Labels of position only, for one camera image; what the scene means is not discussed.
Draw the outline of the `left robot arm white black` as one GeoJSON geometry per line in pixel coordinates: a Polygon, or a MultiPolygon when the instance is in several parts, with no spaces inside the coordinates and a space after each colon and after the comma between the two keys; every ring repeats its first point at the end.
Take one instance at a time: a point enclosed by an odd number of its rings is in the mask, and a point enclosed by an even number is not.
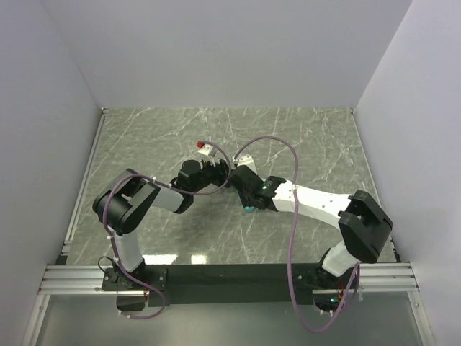
{"type": "Polygon", "coordinates": [[[152,281],[135,231],[148,210],[156,207],[181,214],[193,204],[194,194],[209,185],[229,187],[226,182],[229,171],[223,159],[217,164],[187,160],[177,177],[170,181],[171,187],[163,187],[133,169],[126,169],[94,199],[92,210],[100,221],[107,220],[121,256],[124,267],[119,271],[118,280],[125,288],[134,290],[143,282],[152,281]]]}

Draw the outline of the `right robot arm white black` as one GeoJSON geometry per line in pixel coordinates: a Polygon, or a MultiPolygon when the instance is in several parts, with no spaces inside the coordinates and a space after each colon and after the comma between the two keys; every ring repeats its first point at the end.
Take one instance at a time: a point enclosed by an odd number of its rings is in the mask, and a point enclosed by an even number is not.
{"type": "Polygon", "coordinates": [[[315,270],[326,288],[335,286],[356,264],[375,264],[392,231],[393,222],[366,191],[334,194],[295,185],[281,177],[262,180],[246,165],[229,178],[245,207],[276,212],[295,212],[338,229],[342,240],[324,253],[315,270]]]}

